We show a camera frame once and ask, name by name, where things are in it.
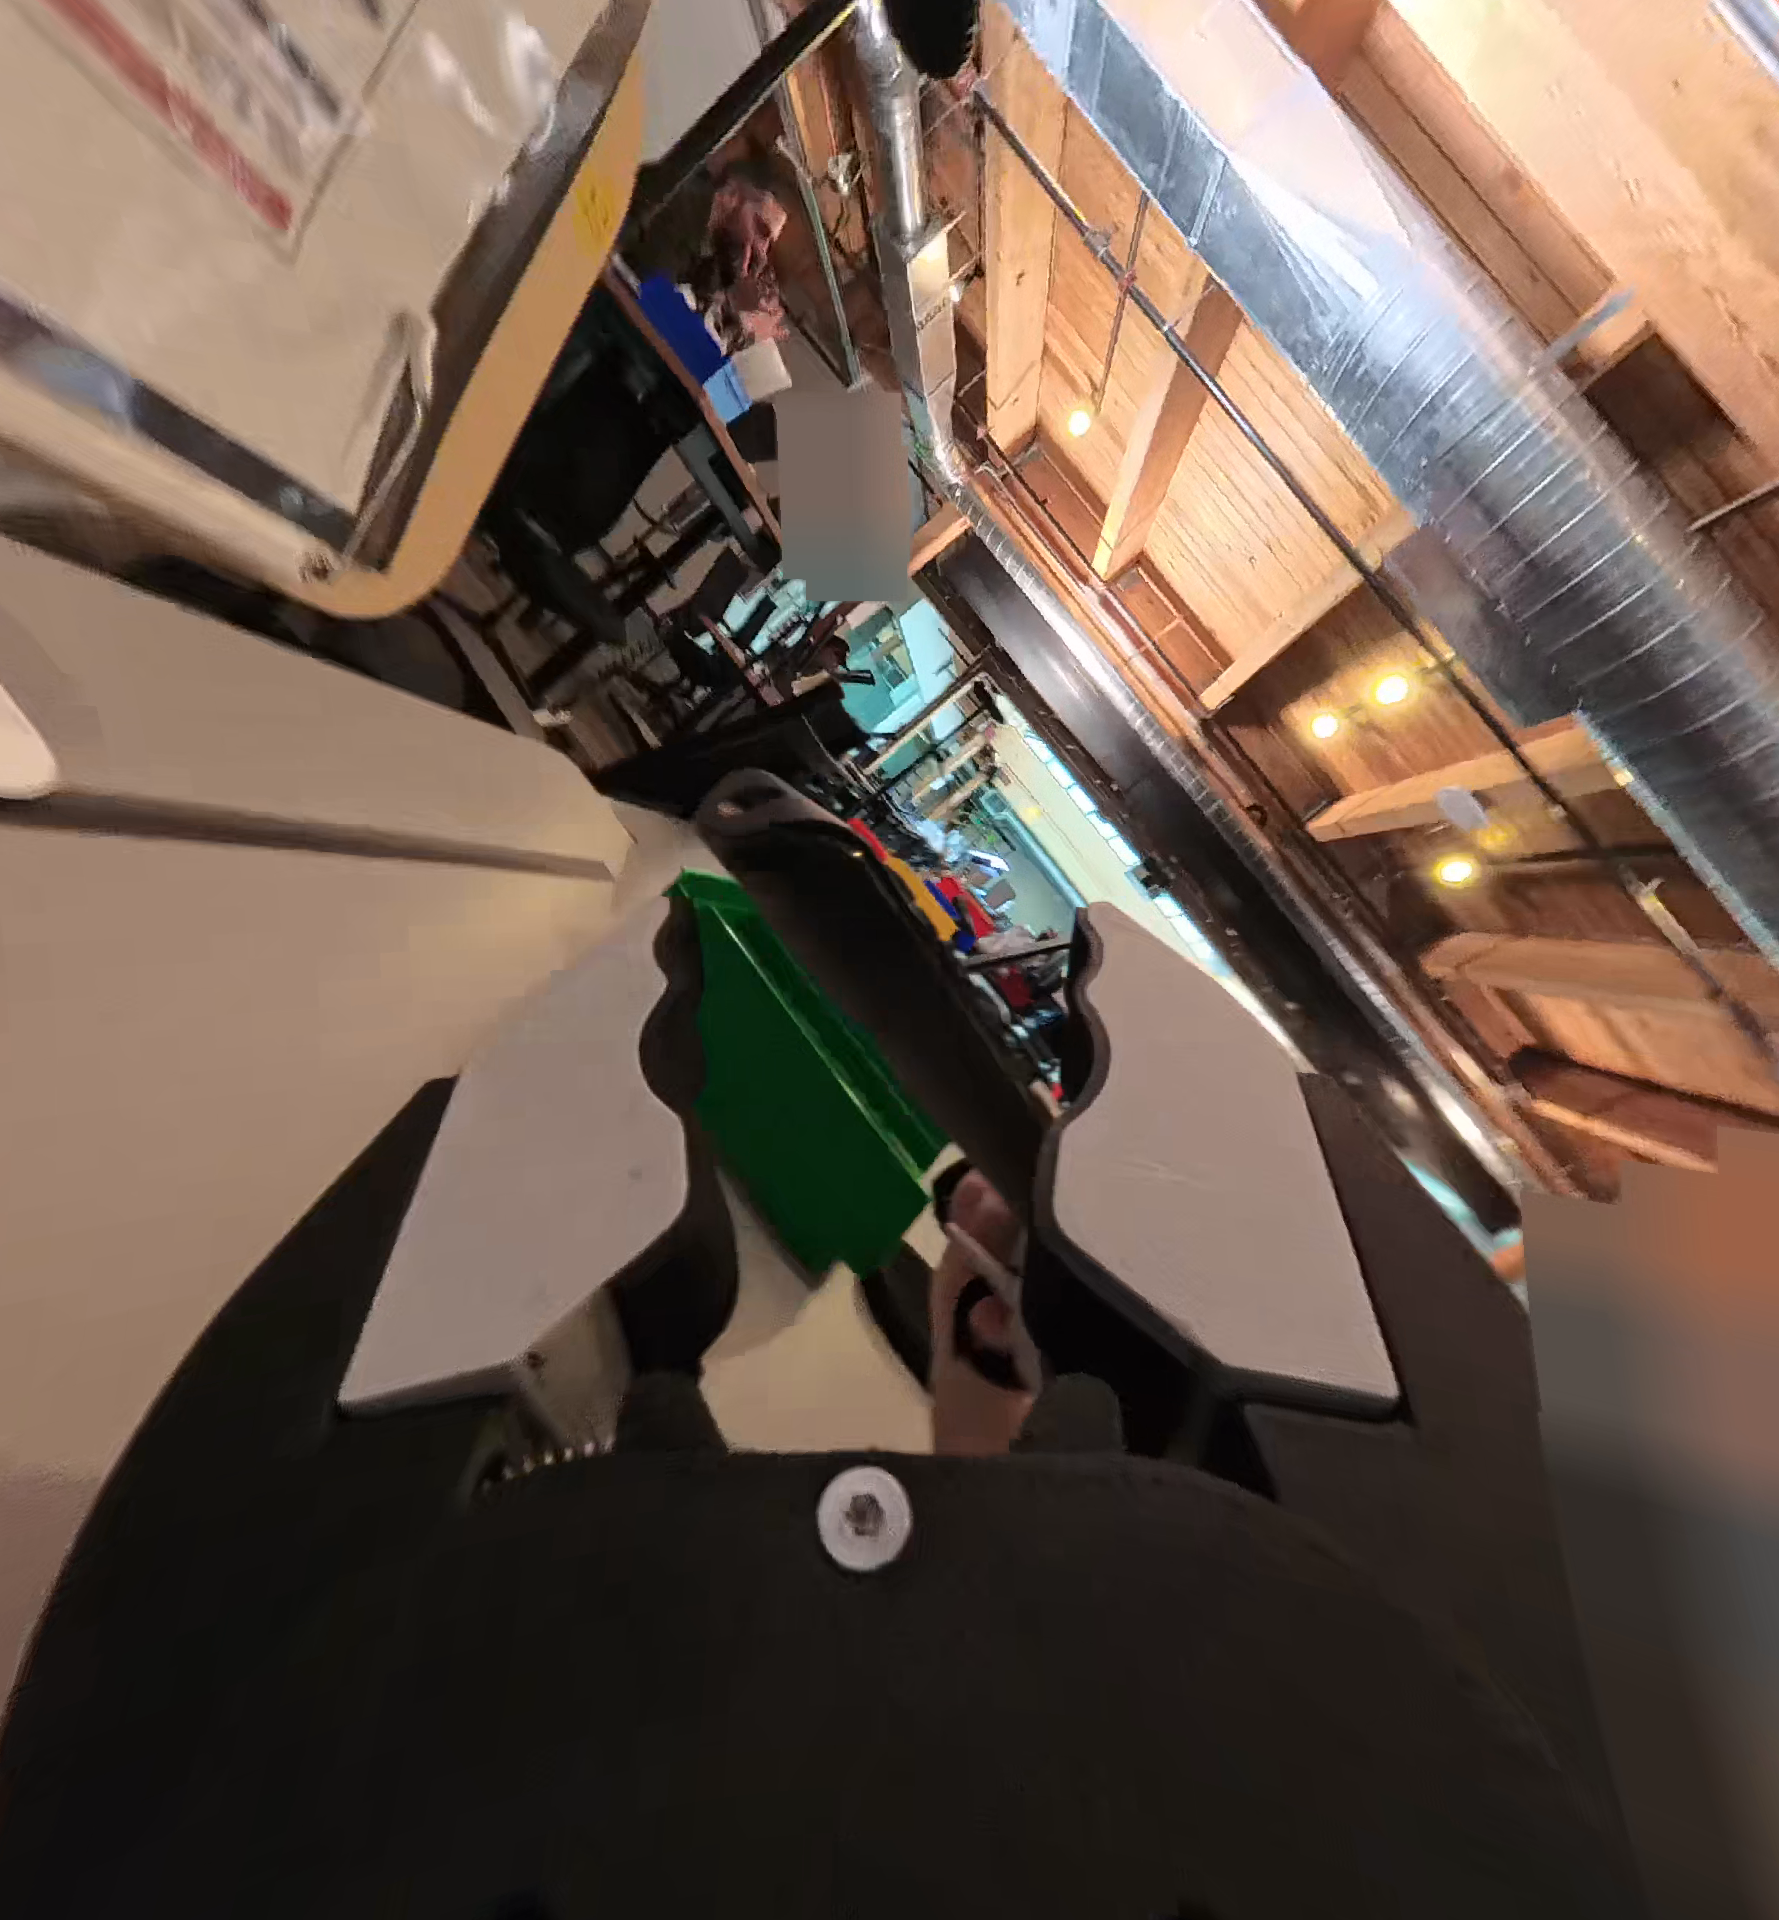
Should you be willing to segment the person's right hand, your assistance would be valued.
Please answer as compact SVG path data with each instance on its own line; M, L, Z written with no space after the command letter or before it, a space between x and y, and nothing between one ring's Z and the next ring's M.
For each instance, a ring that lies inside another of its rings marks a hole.
M945 1242L927 1284L933 1449L997 1455L1043 1382L1021 1317L1025 1229L969 1163L949 1167L937 1200Z

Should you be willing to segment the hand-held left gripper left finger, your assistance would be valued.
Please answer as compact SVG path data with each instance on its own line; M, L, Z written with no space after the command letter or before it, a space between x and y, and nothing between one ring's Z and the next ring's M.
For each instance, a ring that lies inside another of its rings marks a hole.
M637 1375L703 1354L693 935L655 896L455 1077L337 1403L509 1401L549 1448L607 1448Z

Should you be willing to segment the large silver air duct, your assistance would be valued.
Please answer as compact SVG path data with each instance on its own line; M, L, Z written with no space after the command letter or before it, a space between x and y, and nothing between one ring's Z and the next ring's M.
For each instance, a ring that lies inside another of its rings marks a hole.
M1779 639L1257 4L1007 4L1067 99L1779 970Z

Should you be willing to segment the green plastic bin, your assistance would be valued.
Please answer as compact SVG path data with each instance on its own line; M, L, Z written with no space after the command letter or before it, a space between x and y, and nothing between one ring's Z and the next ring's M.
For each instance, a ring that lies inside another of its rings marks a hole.
M945 1134L735 880L683 869L667 894L701 948L697 1113L717 1157L805 1272L883 1267Z

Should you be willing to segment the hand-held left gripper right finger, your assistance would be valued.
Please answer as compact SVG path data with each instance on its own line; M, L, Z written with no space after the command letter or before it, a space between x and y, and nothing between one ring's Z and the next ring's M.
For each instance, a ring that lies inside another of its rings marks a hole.
M1045 1242L1247 1400L1385 1420L1399 1382L1289 1052L1113 904L1069 1013L1093 1043L1055 1124Z

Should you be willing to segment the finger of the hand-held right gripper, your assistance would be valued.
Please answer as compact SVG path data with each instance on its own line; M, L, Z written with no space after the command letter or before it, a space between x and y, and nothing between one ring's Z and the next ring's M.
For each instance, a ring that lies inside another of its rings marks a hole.
M891 902L881 859L855 829L765 770L737 770L695 825L799 962L885 962Z

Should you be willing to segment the black pole stand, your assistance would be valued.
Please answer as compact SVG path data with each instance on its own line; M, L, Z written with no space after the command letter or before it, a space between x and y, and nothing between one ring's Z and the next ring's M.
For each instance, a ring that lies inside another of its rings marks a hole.
M641 53L639 164L671 176L701 164L849 28L915 74L945 80L969 57L977 12L973 1L655 1Z

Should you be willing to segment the acrylic sign stand wooden board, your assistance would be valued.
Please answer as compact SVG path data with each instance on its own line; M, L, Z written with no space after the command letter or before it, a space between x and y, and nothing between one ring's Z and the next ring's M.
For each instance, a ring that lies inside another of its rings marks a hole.
M651 4L0 4L0 534L473 715L439 594L609 256Z

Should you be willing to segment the blue storage bin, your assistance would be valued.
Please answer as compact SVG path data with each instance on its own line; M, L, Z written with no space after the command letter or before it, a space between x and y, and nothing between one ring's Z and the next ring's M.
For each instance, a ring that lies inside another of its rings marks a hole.
M637 283L637 303L661 344L699 385L707 385L727 364L727 353L709 332L703 314L667 275L643 275Z

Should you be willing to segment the wooden top standing desk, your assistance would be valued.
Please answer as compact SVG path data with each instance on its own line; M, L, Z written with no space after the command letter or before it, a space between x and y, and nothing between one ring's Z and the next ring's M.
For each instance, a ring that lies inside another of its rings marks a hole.
M543 390L517 430L491 484L473 534L515 590L527 613L551 616L565 639L533 675L539 687L587 660L597 648L627 641L625 613L581 565L613 534L661 460L693 443L709 462L705 505L729 532L731 556L767 574L779 563L779 532L751 518L755 484L731 471L727 447L749 466L777 456L773 396L707 420L709 385L691 394L607 285L599 285L571 325Z

